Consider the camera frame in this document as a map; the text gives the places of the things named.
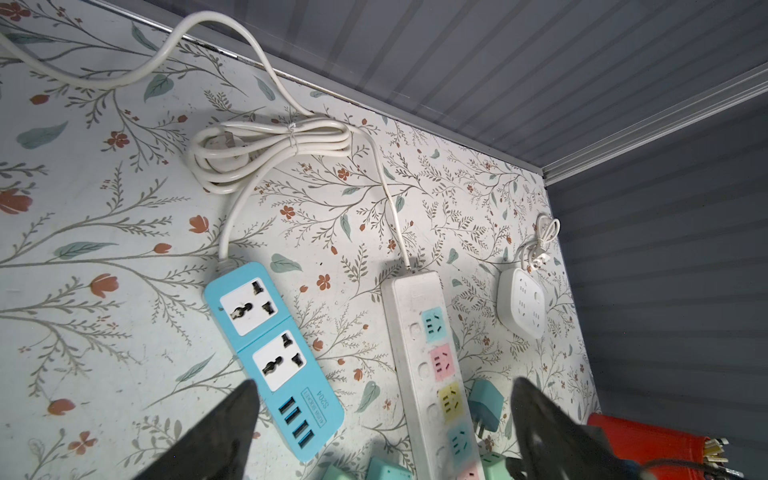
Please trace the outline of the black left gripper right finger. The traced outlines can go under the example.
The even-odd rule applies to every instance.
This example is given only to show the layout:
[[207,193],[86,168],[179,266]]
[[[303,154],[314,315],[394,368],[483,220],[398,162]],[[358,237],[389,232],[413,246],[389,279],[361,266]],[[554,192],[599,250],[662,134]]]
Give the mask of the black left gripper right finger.
[[512,387],[511,417],[527,479],[652,479],[617,458],[525,377]]

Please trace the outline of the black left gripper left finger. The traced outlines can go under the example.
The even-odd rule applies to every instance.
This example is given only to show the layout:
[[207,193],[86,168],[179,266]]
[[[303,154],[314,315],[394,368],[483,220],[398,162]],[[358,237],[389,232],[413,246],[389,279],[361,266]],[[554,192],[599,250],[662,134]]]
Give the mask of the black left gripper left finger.
[[256,382],[243,381],[139,479],[241,479],[260,411]]

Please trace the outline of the teal plug adapter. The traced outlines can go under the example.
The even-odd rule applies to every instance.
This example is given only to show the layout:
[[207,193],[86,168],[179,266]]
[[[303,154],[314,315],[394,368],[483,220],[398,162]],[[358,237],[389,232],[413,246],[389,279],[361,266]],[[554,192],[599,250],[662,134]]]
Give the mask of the teal plug adapter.
[[468,405],[474,430],[479,438],[482,438],[485,432],[498,430],[504,397],[492,382],[476,379],[468,397]]

